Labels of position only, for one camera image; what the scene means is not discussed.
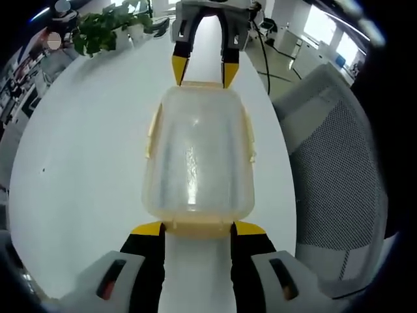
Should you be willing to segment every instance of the plastic container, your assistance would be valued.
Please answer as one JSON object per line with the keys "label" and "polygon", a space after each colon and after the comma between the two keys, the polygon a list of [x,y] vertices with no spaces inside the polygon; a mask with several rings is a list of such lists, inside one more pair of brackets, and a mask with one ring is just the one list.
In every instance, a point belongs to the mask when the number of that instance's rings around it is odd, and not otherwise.
{"label": "plastic container", "polygon": [[149,136],[142,196],[152,215],[174,227],[202,227],[251,212],[252,126],[234,91],[214,84],[171,88]]}

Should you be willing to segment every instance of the desk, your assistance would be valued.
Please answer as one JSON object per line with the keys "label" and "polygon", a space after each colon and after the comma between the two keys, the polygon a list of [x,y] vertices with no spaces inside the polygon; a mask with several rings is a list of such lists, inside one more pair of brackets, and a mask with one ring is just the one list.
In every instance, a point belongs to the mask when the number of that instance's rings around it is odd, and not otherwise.
{"label": "desk", "polygon": [[[220,26],[199,28],[186,80],[220,82]],[[208,38],[214,41],[205,44]],[[175,84],[169,35],[140,49],[79,57],[53,83],[23,134],[10,187],[12,240],[50,297],[130,231],[155,221],[141,201],[152,116]],[[246,53],[232,88],[252,118],[255,208],[277,250],[295,253],[293,178],[280,125]]]}

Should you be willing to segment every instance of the transparent plastic box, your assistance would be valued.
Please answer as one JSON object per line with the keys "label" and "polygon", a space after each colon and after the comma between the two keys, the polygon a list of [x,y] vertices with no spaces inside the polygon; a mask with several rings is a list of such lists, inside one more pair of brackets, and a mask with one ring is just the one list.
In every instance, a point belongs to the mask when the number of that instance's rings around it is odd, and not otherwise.
{"label": "transparent plastic box", "polygon": [[149,136],[142,198],[152,215],[231,224],[252,211],[253,132],[234,91],[198,83],[171,88]]}

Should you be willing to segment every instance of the gray chair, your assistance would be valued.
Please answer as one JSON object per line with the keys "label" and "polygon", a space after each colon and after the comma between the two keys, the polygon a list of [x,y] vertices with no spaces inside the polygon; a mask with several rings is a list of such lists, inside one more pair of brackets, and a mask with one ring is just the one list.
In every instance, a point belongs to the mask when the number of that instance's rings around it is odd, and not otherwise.
{"label": "gray chair", "polygon": [[296,258],[335,299],[364,289],[381,253],[388,199],[365,112],[332,65],[274,102],[293,171]]}

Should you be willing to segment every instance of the window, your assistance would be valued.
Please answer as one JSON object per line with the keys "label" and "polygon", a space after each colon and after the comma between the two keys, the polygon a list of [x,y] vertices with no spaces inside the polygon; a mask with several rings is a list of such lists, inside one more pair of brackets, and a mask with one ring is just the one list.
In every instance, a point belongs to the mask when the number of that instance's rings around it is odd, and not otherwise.
{"label": "window", "polygon": [[356,57],[356,54],[358,53],[358,46],[348,35],[346,35],[346,33],[344,33],[336,52],[346,60],[346,66],[350,67]]}
{"label": "window", "polygon": [[304,32],[317,42],[330,44],[336,30],[336,23],[322,10],[311,6]]}

